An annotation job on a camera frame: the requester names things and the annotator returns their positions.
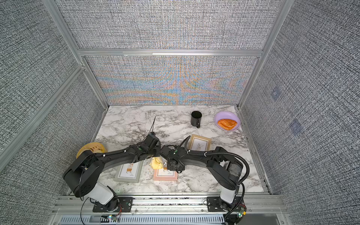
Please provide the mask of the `yellow cleaning cloth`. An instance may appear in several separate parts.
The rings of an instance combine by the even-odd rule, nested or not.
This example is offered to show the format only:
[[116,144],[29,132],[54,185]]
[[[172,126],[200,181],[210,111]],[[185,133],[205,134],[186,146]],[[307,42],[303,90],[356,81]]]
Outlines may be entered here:
[[152,157],[150,166],[154,170],[166,169],[167,168],[166,163],[167,163],[166,160],[163,159],[162,157]]

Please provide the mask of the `pink picture frame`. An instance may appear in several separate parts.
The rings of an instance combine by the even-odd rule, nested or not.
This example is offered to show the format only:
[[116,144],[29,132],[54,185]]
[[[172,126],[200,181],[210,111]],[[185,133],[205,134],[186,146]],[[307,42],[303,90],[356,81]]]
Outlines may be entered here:
[[176,171],[167,170],[166,167],[155,169],[153,179],[155,181],[177,181],[178,173]]

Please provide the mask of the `grey-green picture frame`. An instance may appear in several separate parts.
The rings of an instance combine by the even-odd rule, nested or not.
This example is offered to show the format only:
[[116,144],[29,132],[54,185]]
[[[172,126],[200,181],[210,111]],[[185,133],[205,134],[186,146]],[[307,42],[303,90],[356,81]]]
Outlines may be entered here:
[[118,167],[114,180],[116,182],[138,183],[142,167],[143,162],[123,164]]

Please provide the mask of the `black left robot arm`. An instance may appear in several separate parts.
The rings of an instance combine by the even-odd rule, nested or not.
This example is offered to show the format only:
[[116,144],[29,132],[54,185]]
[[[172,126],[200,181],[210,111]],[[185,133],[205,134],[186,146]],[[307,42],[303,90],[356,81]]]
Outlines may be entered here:
[[98,182],[100,174],[113,167],[156,157],[160,148],[160,140],[151,132],[142,142],[122,150],[108,153],[85,150],[64,172],[63,179],[76,197],[91,198],[112,211],[118,205],[115,202],[117,195],[110,187]]

